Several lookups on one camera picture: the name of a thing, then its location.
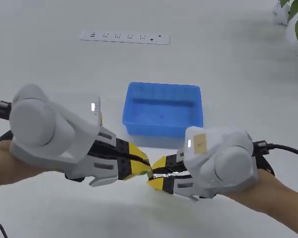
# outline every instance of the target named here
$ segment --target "power strip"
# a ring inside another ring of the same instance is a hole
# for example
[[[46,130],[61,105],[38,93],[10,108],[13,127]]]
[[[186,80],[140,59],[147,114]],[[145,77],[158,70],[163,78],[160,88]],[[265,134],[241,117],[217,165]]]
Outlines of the power strip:
[[[120,43],[137,43],[152,45],[169,45],[170,36],[167,34],[111,32],[111,31],[83,31],[82,41],[104,41]]]

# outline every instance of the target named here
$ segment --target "yellow label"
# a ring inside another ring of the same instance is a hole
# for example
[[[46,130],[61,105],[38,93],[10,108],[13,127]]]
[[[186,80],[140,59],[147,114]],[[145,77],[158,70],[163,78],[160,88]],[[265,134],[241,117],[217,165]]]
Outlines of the yellow label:
[[[207,152],[207,135],[198,134],[193,136],[194,154],[205,154]]]

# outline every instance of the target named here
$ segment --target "robotic hand exoskeleton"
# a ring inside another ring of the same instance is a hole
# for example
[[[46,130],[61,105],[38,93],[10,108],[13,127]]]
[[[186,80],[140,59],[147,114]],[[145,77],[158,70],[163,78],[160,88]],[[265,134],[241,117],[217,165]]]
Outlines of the robotic hand exoskeleton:
[[[151,167],[136,145],[102,126],[98,96],[82,107],[84,118],[49,99],[37,85],[26,85],[12,103],[0,102],[0,118],[9,120],[11,128],[0,141],[12,140],[10,152],[18,159],[70,180],[94,177],[90,185],[100,186],[147,174],[156,190],[193,199],[252,186],[257,169],[274,174],[262,156],[268,154],[267,143],[252,142],[236,128],[189,127],[184,147]]]
[[[153,178],[148,183],[194,200],[242,191],[257,183],[258,169],[275,175],[262,156],[268,154],[266,145],[265,141],[253,143],[245,130],[193,126],[186,130],[183,149],[152,166]]]
[[[102,126],[97,95],[82,107],[85,118],[50,100],[37,85],[28,84],[12,103],[0,102],[0,118],[9,120],[11,128],[0,140],[12,140],[11,154],[33,166],[63,172],[78,182],[94,177],[91,186],[151,170],[137,146]]]

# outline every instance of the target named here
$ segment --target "blue plastic basket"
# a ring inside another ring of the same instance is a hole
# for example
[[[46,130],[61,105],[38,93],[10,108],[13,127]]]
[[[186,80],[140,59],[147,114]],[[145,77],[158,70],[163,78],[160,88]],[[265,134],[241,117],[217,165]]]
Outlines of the blue plastic basket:
[[[123,113],[128,134],[184,137],[186,128],[203,127],[201,91],[178,84],[129,84]]]

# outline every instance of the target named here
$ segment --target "white floor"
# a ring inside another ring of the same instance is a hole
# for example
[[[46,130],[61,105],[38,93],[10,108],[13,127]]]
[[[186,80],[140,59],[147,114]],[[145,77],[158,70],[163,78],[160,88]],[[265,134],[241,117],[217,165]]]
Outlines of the white floor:
[[[28,82],[79,103],[100,93],[104,124],[121,123],[131,81],[199,85],[205,126],[237,125],[254,140],[298,149],[298,52],[272,23],[277,0],[0,0],[0,100]],[[169,46],[78,40],[83,29],[170,33]],[[0,135],[8,123],[0,120]],[[152,161],[174,150],[143,148]],[[267,157],[298,191],[298,156]],[[46,173],[0,188],[11,238],[296,238],[224,197],[192,203],[146,177],[90,188]]]

